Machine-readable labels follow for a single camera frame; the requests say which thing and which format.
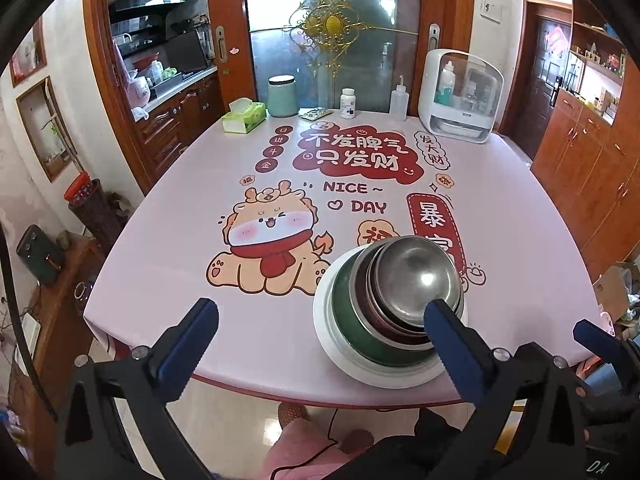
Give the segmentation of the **green plate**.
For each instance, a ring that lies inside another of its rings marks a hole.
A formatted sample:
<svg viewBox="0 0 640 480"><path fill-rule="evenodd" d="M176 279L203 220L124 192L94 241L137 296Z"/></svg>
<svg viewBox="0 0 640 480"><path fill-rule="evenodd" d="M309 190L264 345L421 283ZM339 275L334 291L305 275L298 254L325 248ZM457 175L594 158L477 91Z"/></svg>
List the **green plate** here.
<svg viewBox="0 0 640 480"><path fill-rule="evenodd" d="M379 341L362 325L349 297L350 272L352 272L359 255L360 252L351 256L342 265L332 286L331 310L340 333L360 356L380 365L407 367L431 359L435 355L433 348L420 351L398 349Z"/></svg>

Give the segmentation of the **pink steel bowl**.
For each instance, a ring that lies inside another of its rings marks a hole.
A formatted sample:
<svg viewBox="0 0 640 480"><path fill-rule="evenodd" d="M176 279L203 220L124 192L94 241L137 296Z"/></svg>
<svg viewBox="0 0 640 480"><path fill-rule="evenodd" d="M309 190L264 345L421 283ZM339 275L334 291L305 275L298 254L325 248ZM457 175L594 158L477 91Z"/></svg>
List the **pink steel bowl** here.
<svg viewBox="0 0 640 480"><path fill-rule="evenodd" d="M388 322L382 314L378 313L367 289L368 263L368 260L364 260L363 263L360 264L355 278L356 298L363 316L381 335L400 344L418 346L419 344L428 344L431 342L431 339L426 336L426 333L410 333L406 330L401 330Z"/></svg>

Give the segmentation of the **pink cartoon tablecloth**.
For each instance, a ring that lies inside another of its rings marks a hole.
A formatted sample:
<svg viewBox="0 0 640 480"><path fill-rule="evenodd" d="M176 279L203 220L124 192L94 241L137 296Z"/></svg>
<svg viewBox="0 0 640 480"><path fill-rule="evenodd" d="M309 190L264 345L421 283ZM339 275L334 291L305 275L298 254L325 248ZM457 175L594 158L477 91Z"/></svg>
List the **pink cartoon tablecloth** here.
<svg viewBox="0 0 640 480"><path fill-rule="evenodd" d="M334 408L458 400L447 374L401 390L342 372L314 330L334 261L382 233L420 235L460 273L466 322L490 348L536 342L576 364L600 309L582 256L534 175L500 138L433 136L419 119L269 118L205 131L128 221L93 285L100 341L152 346L201 298L219 311L195 375L242 393Z"/></svg>

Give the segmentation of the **dark wicker basket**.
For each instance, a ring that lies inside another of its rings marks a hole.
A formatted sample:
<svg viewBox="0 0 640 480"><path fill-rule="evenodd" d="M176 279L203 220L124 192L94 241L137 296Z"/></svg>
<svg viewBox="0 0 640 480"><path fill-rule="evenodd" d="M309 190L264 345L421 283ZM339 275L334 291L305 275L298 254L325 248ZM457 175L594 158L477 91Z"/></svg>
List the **dark wicker basket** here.
<svg viewBox="0 0 640 480"><path fill-rule="evenodd" d="M99 179L81 172L64 193L68 209L96 239L104 255L108 255L125 226L125 220L112 207Z"/></svg>

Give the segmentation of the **black air fryer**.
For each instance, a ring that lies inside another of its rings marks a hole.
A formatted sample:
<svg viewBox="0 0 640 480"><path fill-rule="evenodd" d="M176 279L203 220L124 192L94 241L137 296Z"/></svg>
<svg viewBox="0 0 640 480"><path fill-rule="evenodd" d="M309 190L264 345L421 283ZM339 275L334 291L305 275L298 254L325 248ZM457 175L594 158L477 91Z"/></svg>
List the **black air fryer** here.
<svg viewBox="0 0 640 480"><path fill-rule="evenodd" d="M65 266L65 252L39 226L27 228L16 253L40 285L53 285Z"/></svg>

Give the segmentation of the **wooden cabinet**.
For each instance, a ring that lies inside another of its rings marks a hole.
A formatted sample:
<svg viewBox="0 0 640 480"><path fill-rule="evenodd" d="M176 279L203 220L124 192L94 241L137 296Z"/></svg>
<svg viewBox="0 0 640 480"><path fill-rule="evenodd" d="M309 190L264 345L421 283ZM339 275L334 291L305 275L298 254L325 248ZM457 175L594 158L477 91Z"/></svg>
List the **wooden cabinet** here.
<svg viewBox="0 0 640 480"><path fill-rule="evenodd" d="M532 170L597 280L639 246L639 65L590 0L570 17Z"/></svg>

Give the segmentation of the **green tissue box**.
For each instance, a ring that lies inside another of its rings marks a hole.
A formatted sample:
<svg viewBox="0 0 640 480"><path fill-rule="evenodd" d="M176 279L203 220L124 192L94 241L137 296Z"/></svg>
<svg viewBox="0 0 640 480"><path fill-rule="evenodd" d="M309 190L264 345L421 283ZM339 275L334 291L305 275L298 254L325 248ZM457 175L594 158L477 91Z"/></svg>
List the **green tissue box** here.
<svg viewBox="0 0 640 480"><path fill-rule="evenodd" d="M229 104L229 111L221 117L226 133L247 134L266 120L267 110L263 102L239 98Z"/></svg>

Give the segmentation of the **pink plush toy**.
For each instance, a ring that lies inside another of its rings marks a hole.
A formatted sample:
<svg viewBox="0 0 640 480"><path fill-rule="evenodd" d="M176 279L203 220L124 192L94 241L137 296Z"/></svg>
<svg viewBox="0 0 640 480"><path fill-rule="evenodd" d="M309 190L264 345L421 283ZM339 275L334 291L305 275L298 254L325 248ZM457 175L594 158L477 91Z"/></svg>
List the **pink plush toy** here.
<svg viewBox="0 0 640 480"><path fill-rule="evenodd" d="M145 107L150 102L151 90L145 76L130 78L126 95L134 120L148 120L150 115Z"/></svg>

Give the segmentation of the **white sterilizer appliance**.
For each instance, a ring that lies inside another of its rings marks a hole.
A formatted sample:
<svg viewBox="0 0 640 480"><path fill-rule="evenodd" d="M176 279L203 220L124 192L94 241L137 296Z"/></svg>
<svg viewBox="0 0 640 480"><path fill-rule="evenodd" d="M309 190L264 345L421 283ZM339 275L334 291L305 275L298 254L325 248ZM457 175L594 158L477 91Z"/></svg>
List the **white sterilizer appliance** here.
<svg viewBox="0 0 640 480"><path fill-rule="evenodd" d="M451 49L427 53L418 115L428 132L476 144L494 130L504 79L495 66Z"/></svg>

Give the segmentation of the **clear squeeze bottle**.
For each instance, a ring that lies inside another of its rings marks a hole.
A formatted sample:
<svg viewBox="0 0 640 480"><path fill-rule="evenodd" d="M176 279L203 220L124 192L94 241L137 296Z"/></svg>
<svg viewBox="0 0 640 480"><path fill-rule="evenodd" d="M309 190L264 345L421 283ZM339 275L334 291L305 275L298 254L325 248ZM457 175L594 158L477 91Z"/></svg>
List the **clear squeeze bottle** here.
<svg viewBox="0 0 640 480"><path fill-rule="evenodd" d="M409 93L405 85L404 76L399 76L398 85L390 92L390 116L404 122L407 118Z"/></svg>

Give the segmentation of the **pill blister pack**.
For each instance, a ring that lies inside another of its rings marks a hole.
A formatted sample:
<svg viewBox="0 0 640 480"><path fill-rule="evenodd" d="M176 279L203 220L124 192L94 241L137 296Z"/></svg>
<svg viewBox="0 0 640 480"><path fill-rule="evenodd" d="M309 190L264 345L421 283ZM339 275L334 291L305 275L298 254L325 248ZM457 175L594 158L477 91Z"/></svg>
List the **pill blister pack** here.
<svg viewBox="0 0 640 480"><path fill-rule="evenodd" d="M333 113L333 110L325 107L311 108L310 110L304 110L298 114L300 119L307 122L318 122L323 117L329 116Z"/></svg>

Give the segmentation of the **teal canister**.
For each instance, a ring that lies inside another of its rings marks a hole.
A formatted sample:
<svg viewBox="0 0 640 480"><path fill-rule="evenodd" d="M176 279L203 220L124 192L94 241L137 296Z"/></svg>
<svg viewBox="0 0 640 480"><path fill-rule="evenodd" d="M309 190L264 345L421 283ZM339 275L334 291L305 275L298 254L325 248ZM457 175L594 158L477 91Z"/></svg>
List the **teal canister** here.
<svg viewBox="0 0 640 480"><path fill-rule="evenodd" d="M272 117L298 114L296 81L293 75L277 75L268 79L267 110Z"/></svg>

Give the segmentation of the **white pill bottle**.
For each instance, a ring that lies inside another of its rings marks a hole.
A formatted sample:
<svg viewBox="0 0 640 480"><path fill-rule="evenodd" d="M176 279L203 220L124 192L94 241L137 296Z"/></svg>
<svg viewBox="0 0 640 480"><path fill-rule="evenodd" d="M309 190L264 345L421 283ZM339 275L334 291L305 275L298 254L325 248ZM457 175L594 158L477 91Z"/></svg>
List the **white pill bottle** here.
<svg viewBox="0 0 640 480"><path fill-rule="evenodd" d="M353 88L343 88L340 97L340 113L345 119L356 116L356 93Z"/></svg>

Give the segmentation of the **glass sliding door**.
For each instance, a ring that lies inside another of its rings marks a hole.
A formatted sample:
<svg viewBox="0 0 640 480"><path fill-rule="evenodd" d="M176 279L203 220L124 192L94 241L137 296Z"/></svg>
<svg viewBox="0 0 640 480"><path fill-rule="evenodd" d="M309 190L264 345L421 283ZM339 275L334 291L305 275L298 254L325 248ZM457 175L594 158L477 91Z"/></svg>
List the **glass sliding door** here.
<svg viewBox="0 0 640 480"><path fill-rule="evenodd" d="M418 112L428 51L465 50L473 0L208 0L222 99L267 101L270 78L295 79L299 107L385 112L402 82Z"/></svg>

